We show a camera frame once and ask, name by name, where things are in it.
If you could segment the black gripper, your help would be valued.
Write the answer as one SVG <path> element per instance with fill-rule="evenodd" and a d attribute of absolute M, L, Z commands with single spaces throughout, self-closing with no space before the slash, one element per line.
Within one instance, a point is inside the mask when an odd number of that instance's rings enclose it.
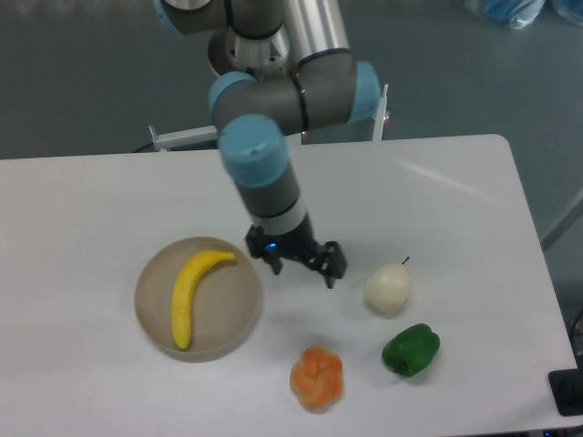
<path fill-rule="evenodd" d="M 292 260 L 319 273 L 331 290 L 347 270 L 341 245 L 337 241 L 319 244 L 313 237 L 308 214 L 297 227 L 280 235 L 266 233 L 263 227 L 252 225 L 245 241 L 250 255 L 268 264 L 274 275 L 281 273 L 281 259 Z"/>

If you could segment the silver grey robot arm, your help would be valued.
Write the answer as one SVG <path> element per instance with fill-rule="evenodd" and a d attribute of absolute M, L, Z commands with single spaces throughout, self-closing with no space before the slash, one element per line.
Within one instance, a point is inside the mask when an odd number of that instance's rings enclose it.
<path fill-rule="evenodd" d="M 286 139 L 370 118 L 380 100 L 373 66 L 353 57 L 335 1 L 157 1 L 177 36 L 211 31 L 210 62 L 224 61 L 208 94 L 223 166 L 251 216 L 250 254 L 322 275 L 347 269 L 335 241 L 315 240 Z"/>

